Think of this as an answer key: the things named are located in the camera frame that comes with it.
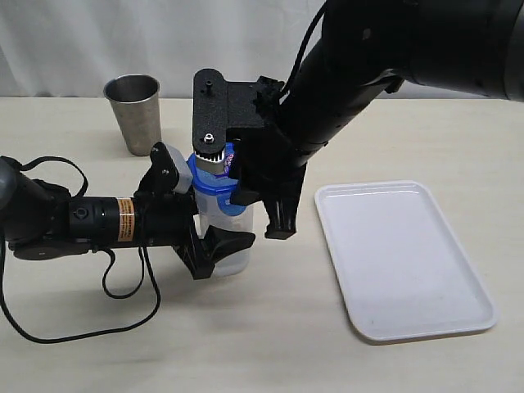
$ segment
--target container lid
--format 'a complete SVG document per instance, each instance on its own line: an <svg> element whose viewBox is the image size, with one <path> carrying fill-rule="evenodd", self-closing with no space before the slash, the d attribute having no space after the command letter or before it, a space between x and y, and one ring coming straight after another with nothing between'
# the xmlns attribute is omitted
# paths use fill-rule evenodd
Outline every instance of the container lid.
<svg viewBox="0 0 524 393"><path fill-rule="evenodd" d="M492 328L495 306L431 193L413 182L315 196L347 311L372 341Z"/></svg>
<svg viewBox="0 0 524 393"><path fill-rule="evenodd" d="M187 164L193 174L193 187L206 195L216 196L225 193L231 193L237 186L238 180L229 178L229 168L233 161L234 151L233 144L226 143L224 172L222 174L211 174L200 168L197 168L194 154L191 154Z"/></svg>

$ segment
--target table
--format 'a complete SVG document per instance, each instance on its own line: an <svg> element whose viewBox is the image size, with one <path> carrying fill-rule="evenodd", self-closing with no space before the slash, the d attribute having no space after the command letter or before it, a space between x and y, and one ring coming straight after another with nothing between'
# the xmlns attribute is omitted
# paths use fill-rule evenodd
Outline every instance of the table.
<svg viewBox="0 0 524 393"><path fill-rule="evenodd" d="M164 297L131 332L39 346L0 318L0 387L26 391L524 391L524 106L499 101L375 101L314 157L298 233L257 241L248 269L193 282L169 248L151 251ZM191 152L190 100L160 104L165 142ZM90 180L89 195L132 195L149 167L131 156L103 99L0 99L1 153L59 155ZM34 171L70 189L66 165ZM329 183L409 179L428 186L500 311L480 335L371 346L350 326L314 207ZM7 259L12 313L42 337L108 328L145 315L149 285L130 300L101 289L102 253L46 262ZM110 283L138 279L136 251L118 251Z"/></svg>

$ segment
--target stainless steel cup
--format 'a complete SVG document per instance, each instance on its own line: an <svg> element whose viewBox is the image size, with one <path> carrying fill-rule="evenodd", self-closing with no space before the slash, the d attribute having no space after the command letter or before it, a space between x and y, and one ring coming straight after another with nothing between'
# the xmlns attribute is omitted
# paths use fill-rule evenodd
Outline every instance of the stainless steel cup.
<svg viewBox="0 0 524 393"><path fill-rule="evenodd" d="M122 75L108 82L104 96L115 112L128 150L135 156L149 156L162 140L158 81L149 75Z"/></svg>

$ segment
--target white curtain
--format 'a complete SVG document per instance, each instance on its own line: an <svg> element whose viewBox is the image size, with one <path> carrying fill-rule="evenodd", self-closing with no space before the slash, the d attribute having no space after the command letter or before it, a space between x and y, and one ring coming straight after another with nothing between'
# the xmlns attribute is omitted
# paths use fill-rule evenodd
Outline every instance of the white curtain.
<svg viewBox="0 0 524 393"><path fill-rule="evenodd" d="M117 75L146 73L162 97L190 97L205 67L285 79L322 2L0 0L0 96L97 97Z"/></svg>

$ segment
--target black cable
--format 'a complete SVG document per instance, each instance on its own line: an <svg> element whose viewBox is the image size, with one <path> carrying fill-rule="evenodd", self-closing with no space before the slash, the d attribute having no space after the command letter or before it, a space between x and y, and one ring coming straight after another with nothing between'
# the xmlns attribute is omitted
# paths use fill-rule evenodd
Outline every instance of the black cable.
<svg viewBox="0 0 524 393"><path fill-rule="evenodd" d="M278 94L278 99L284 97L287 94L287 92L289 92L289 90L291 89L293 82L295 82L296 75L298 74L298 70L300 69L300 65L302 64L302 58L304 57L305 49L308 46L309 40L311 39L311 35L313 35L315 27L317 27L317 24L320 22L320 19L326 13L326 4L327 2L325 2L320 7L317 14L314 16L313 20L309 24L308 29L305 31L304 38L302 39L302 43L300 44L300 48L298 50L298 53L296 54L295 64L291 69L291 73L289 74L289 78L287 79L286 84Z"/></svg>
<svg viewBox="0 0 524 393"><path fill-rule="evenodd" d="M144 281L144 273L145 273L145 269L146 269L145 266L144 266L144 261L141 260L142 263L140 265L142 266L142 273L140 275L140 281L138 282L138 285L129 293L124 293L123 295L117 295L117 294L111 292L109 290L109 288L107 287L107 275L109 274L111 268L113 267L113 265L116 262L115 252L113 250L109 249L109 248L102 248L102 249L100 249L100 251L105 252L106 254L108 254L109 258L110 258L109 266L107 266L106 272L102 276L102 288L103 288L104 292L106 293L106 295L108 295L111 299L128 299L129 297L131 297L135 293L137 293L138 290L140 289L140 287L142 286L143 281Z"/></svg>
<svg viewBox="0 0 524 393"><path fill-rule="evenodd" d="M138 248L138 255L140 256L140 260L142 261L142 263L143 264L145 263L147 267L147 272L149 273L149 278L151 279L151 284L156 294L155 307L153 311L149 313L148 316L126 327L117 327L117 328L100 330L97 332L89 332L89 333L78 334L78 335L67 336L67 337L39 338L39 337L35 337L27 333L18 324L18 322L13 318L13 316L11 315L11 312L7 308L6 299L5 299L4 290L3 290L3 279L4 279L5 267L6 267L6 237L5 237L5 233L3 232L3 228L0 228L0 307L2 308L2 311L4 315L6 316L7 321L15 328L15 330L25 339L32 341L32 342L36 342L37 344L58 344L61 342L82 340L84 338L102 336L106 334L128 332L129 330L133 330L135 328L138 328L139 326L142 326L144 323L148 322L151 318L153 318L156 312L158 311L158 309L160 308L160 301L161 301L160 288L158 287L158 284L156 283L156 280L155 280L155 274L153 273L153 268L151 266L151 261L149 260L149 255L147 253L147 246L145 242L142 244L142 246Z"/></svg>

